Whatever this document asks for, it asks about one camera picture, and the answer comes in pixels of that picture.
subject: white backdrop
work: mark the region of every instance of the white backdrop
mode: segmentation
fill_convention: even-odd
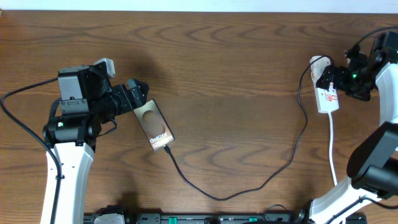
[[[398,0],[0,0],[0,8],[4,10],[398,13]]]

